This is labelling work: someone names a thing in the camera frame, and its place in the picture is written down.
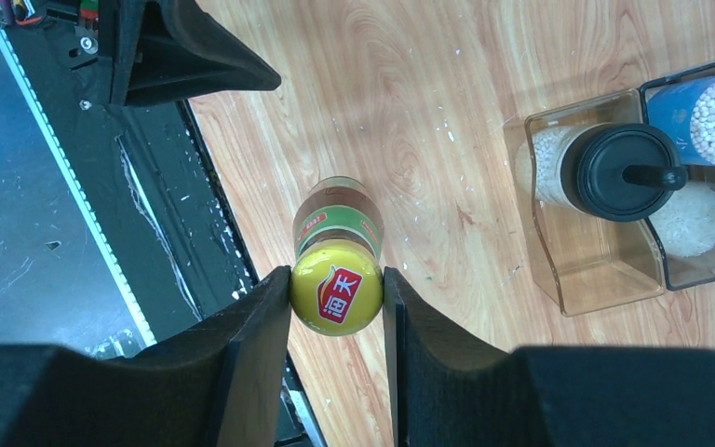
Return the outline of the yellow cap sauce bottle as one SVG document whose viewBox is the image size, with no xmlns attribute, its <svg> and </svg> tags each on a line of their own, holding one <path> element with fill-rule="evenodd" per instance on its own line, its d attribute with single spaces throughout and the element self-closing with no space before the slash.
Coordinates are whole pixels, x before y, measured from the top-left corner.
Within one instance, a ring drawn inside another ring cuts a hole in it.
<svg viewBox="0 0 715 447">
<path fill-rule="evenodd" d="M 330 337 L 368 326 L 383 304 L 384 220 L 367 188 L 346 176 L 321 180 L 297 209 L 292 236 L 297 317 Z"/>
</svg>

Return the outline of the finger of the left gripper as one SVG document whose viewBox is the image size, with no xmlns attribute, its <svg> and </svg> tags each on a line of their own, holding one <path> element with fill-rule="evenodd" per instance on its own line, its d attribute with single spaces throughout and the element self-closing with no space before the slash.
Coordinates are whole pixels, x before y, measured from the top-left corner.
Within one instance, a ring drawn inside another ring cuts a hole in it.
<svg viewBox="0 0 715 447">
<path fill-rule="evenodd" d="M 280 74 L 196 1 L 114 1 L 110 103 L 151 106 L 220 91 L 272 91 Z"/>
</svg>

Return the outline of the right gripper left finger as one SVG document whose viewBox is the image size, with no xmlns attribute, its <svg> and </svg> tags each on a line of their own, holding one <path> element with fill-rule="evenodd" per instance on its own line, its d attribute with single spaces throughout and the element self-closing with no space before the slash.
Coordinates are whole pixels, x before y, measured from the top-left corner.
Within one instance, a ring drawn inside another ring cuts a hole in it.
<svg viewBox="0 0 715 447">
<path fill-rule="evenodd" d="M 0 345 L 0 446 L 270 446 L 290 269 L 131 358 Z"/>
</svg>

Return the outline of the black lid spice bottle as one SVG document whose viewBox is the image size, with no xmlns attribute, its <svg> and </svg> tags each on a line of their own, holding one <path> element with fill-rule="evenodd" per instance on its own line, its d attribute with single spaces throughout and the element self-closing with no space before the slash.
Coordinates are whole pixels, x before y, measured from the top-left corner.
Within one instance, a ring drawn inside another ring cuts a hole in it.
<svg viewBox="0 0 715 447">
<path fill-rule="evenodd" d="M 620 223 L 652 215 L 688 179 L 674 142 L 642 123 L 542 129 L 516 151 L 514 175 L 541 202 Z"/>
</svg>

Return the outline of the clear plastic organizer bin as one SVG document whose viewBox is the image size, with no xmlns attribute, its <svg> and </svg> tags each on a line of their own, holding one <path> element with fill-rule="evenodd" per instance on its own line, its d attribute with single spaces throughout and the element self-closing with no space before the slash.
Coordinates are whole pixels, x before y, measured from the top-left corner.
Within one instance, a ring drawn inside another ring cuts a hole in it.
<svg viewBox="0 0 715 447">
<path fill-rule="evenodd" d="M 562 314 L 715 281 L 715 61 L 504 133 L 533 280 Z"/>
</svg>

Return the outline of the silver lid blue bottle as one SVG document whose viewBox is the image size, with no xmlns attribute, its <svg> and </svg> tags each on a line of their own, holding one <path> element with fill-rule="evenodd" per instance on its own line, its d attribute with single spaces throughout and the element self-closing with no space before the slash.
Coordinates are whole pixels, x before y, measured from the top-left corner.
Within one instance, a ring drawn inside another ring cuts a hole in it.
<svg viewBox="0 0 715 447">
<path fill-rule="evenodd" d="M 715 166 L 715 75 L 661 88 L 646 109 L 649 124 L 675 143 L 683 164 Z"/>
</svg>

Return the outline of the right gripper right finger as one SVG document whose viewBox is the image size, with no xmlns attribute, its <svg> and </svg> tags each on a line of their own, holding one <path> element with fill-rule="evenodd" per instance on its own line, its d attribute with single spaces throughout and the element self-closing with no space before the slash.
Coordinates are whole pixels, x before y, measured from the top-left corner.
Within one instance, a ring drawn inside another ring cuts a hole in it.
<svg viewBox="0 0 715 447">
<path fill-rule="evenodd" d="M 398 446 L 715 446 L 715 350 L 490 345 L 384 271 Z"/>
</svg>

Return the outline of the silver lid glass jar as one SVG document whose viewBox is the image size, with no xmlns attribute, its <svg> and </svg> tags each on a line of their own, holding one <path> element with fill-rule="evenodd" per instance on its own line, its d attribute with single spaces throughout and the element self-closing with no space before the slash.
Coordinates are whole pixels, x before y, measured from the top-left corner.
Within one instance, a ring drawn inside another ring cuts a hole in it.
<svg viewBox="0 0 715 447">
<path fill-rule="evenodd" d="M 667 256 L 715 275 L 715 183 L 688 182 L 649 221 Z"/>
</svg>

